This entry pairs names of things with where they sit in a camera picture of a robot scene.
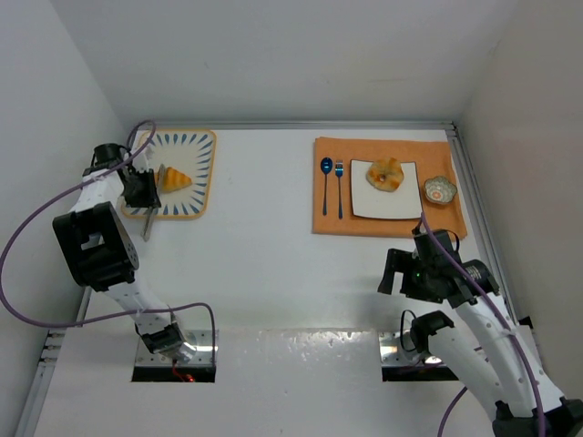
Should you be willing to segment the round flower-shaped bread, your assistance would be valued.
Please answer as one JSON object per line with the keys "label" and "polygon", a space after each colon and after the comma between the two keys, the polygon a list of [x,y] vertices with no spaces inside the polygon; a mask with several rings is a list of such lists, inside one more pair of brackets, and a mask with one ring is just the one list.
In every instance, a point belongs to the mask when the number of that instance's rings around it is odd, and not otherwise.
{"label": "round flower-shaped bread", "polygon": [[395,192],[404,181],[402,164],[395,158],[376,160],[368,168],[366,179],[377,190]]}

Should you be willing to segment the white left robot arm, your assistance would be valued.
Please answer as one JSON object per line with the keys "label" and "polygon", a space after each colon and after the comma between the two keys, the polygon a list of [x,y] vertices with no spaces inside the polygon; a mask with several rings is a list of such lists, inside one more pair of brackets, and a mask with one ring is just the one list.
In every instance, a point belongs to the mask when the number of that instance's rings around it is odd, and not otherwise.
{"label": "white left robot arm", "polygon": [[197,347],[169,306],[136,276],[138,252],[116,210],[121,198],[148,212],[161,206],[153,169],[120,166],[128,152],[115,143],[94,148],[77,203],[53,220],[53,230],[77,285],[105,293],[127,311],[150,353],[186,364]]}

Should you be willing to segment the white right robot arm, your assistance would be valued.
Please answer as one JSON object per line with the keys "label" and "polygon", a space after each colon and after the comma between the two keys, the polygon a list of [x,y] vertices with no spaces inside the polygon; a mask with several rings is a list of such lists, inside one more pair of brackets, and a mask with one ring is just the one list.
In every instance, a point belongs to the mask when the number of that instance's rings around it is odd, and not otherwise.
{"label": "white right robot arm", "polygon": [[444,229],[413,230],[415,249],[389,249],[379,292],[391,294],[394,276],[407,298],[448,303],[476,338],[463,335],[441,310],[404,310],[399,354],[414,368],[439,359],[478,400],[496,436],[575,436],[582,402],[569,399],[548,378],[512,321],[493,274],[480,260],[463,262],[459,244]]}

